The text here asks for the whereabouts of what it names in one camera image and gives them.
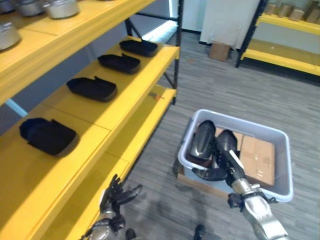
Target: metal canister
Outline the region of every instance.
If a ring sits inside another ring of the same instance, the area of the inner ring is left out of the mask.
[[[12,47],[20,40],[21,37],[11,22],[0,23],[0,51]]]
[[[18,0],[15,7],[24,17],[36,16],[45,11],[40,0]]]
[[[51,0],[43,5],[46,13],[52,19],[64,19],[79,13],[76,0]]]
[[[0,0],[0,14],[10,13],[15,10],[11,0]]]

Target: plastic bin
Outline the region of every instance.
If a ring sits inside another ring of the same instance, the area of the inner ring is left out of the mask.
[[[246,121],[240,118],[224,115],[214,111],[200,109],[192,117],[186,129],[185,136],[178,153],[178,160],[184,167],[186,177],[217,188],[225,193],[232,193],[225,181],[206,181],[197,177],[192,168],[206,169],[186,159],[188,147],[197,126],[205,120],[211,120],[216,127],[230,129],[245,135],[273,143],[275,146],[274,186],[262,188],[268,198],[276,198],[279,202],[290,202],[294,195],[289,138],[283,131]]]

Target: wooden shelf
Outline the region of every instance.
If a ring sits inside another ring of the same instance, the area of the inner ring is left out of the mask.
[[[65,204],[43,236],[43,240],[79,239],[97,219],[103,190],[108,187],[114,174],[123,178],[128,173],[176,93],[173,89],[158,85],[152,92],[162,98],[158,101],[152,96],[145,98]]]
[[[120,125],[124,126],[131,114],[179,54],[179,48],[176,46],[158,44],[158,48],[154,57],[143,57],[124,52],[120,49],[119,44],[107,51],[107,54],[119,56],[124,52],[126,55],[140,59],[141,69],[136,74],[129,75],[102,67],[96,60],[75,76],[75,78],[87,77],[90,79],[97,76],[115,83],[118,93],[111,102],[101,103],[70,94],[68,87],[64,85],[44,100],[43,104],[108,129],[114,134],[120,129]]]
[[[38,117],[55,119],[74,129],[80,136],[76,149],[57,158],[27,144],[19,126],[26,119]],[[0,239],[32,239],[44,231],[84,179],[86,169],[99,159],[93,153],[109,133],[43,105],[6,132],[0,138]]]
[[[79,0],[80,13],[60,20],[0,15],[0,22],[13,22],[22,35],[18,46],[0,53],[0,104],[154,1]]]
[[[300,49],[252,39],[241,59],[250,58],[320,76],[320,56]]]
[[[315,34],[320,36],[320,25],[306,22],[303,20],[300,21],[292,21],[288,19],[287,17],[278,17],[276,14],[267,15],[263,13],[257,20],[256,25],[259,25],[260,23],[267,23],[272,25],[277,25],[280,27],[285,27],[289,29],[294,29],[310,34]]]
[[[109,53],[119,54],[119,45]],[[141,59],[141,69],[133,75],[93,62],[77,77],[98,76],[116,83],[115,99],[101,103],[62,86],[0,138],[0,183],[6,183],[0,184],[0,239],[42,236],[178,54],[178,47],[160,45],[152,58],[136,56]],[[77,148],[56,158],[28,145],[20,137],[19,126],[39,117],[74,129],[80,135]]]

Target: floor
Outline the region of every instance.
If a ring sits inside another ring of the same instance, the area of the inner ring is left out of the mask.
[[[198,109],[257,122],[290,139],[294,198],[271,206],[291,240],[318,240],[320,213],[320,88],[318,78],[274,68],[208,58],[199,36],[182,34],[179,88],[125,186],[142,194],[121,209],[126,226],[147,240],[192,240],[204,224],[211,240],[255,240],[249,223],[224,200],[176,181],[177,153],[189,118]],[[173,66],[167,71],[173,74]],[[124,239],[125,231],[120,232]]]

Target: black plastic container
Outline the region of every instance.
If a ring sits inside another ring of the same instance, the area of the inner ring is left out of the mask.
[[[30,118],[20,125],[20,135],[31,146],[55,157],[71,153],[79,142],[77,133],[61,123]]]
[[[117,95],[117,85],[97,76],[93,79],[80,77],[66,83],[74,94],[81,95],[99,102],[109,102]]]
[[[120,42],[122,50],[145,57],[153,57],[157,54],[158,45],[149,41],[126,40]]]
[[[135,74],[140,70],[140,60],[122,53],[122,56],[108,54],[98,57],[99,63],[110,69],[126,74]]]

